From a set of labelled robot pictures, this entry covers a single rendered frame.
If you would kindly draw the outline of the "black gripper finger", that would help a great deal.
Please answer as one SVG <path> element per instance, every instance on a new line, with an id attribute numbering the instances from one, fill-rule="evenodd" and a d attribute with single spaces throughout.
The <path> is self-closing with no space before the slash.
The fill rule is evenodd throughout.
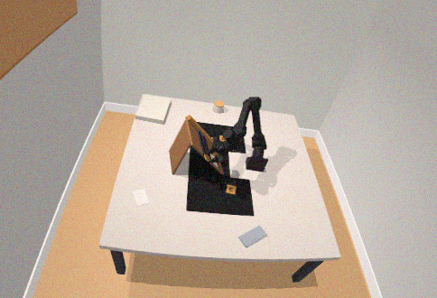
<path id="1" fill-rule="evenodd" d="M 217 151 L 218 150 L 214 149 L 214 146 L 212 145 L 212 147 L 209 149 L 209 151 L 206 153 L 206 155 L 213 154 L 213 153 L 215 153 Z"/>
<path id="2" fill-rule="evenodd" d="M 218 156 L 214 157 L 213 159 L 209 160 L 208 163 L 219 163 Z"/>

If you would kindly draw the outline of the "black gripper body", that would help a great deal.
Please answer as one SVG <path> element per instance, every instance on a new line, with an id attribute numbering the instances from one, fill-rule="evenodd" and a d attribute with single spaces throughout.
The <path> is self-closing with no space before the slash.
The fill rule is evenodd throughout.
<path id="1" fill-rule="evenodd" d="M 212 138 L 213 139 L 213 142 L 216 140 L 216 139 L 218 139 L 217 137 L 214 137 L 214 138 Z M 219 139 L 218 139 L 219 140 Z M 227 153 L 229 153 L 229 152 L 233 152 L 233 149 L 232 149 L 232 147 L 230 146 L 230 144 L 229 144 L 229 142 L 227 142 L 227 140 L 226 140 L 226 142 L 225 142 L 225 146 L 227 146 L 227 149 L 223 152 L 223 153 L 221 153 L 221 152 L 219 152 L 219 156 L 218 156 L 218 160 L 219 160 L 219 162 L 224 166 L 224 167 L 226 167 L 226 166 L 228 166 L 228 161 L 227 161 L 227 159 L 224 157 L 224 155 L 226 156 L 226 154 Z"/>

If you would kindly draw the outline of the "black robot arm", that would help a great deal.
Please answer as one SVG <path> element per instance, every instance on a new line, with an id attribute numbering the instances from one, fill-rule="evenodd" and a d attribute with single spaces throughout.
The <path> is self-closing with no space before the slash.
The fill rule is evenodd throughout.
<path id="1" fill-rule="evenodd" d="M 244 140 L 241 140 L 239 137 L 246 136 L 246 122 L 248 120 L 248 116 L 250 110 L 252 111 L 253 118 L 253 126 L 254 126 L 254 135 L 252 137 L 252 148 L 253 157 L 263 158 L 264 150 L 266 150 L 265 137 L 262 133 L 261 127 L 261 119 L 260 119 L 260 108 L 262 106 L 262 99 L 260 97 L 249 97 L 246 101 L 243 102 L 243 107 L 239 116 L 237 123 L 235 123 L 233 129 L 229 127 L 227 130 L 223 132 L 223 137 L 229 142 L 232 149 L 236 149 L 239 146 L 244 147 Z M 218 152 L 223 153 L 227 146 L 225 146 L 226 141 L 220 141 L 216 139 L 213 142 L 214 149 L 218 150 Z M 261 147 L 261 148 L 260 148 Z"/>

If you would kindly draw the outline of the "cream flat block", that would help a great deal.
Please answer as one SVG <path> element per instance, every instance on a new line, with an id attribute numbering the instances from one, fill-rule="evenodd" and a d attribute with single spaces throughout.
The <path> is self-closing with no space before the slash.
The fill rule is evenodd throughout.
<path id="1" fill-rule="evenodd" d="M 145 94 L 135 114 L 135 119 L 163 124 L 171 102 L 171 98 L 155 97 Z"/>

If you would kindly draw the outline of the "white flat card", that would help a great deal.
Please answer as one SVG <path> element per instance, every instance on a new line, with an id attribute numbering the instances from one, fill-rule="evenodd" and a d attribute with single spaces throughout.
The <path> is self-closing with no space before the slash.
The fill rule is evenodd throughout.
<path id="1" fill-rule="evenodd" d="M 144 205 L 146 203 L 150 203 L 148 196 L 145 192 L 145 189 L 133 191 L 133 194 L 134 194 L 135 202 L 136 202 L 137 206 L 141 206 L 141 205 Z"/>

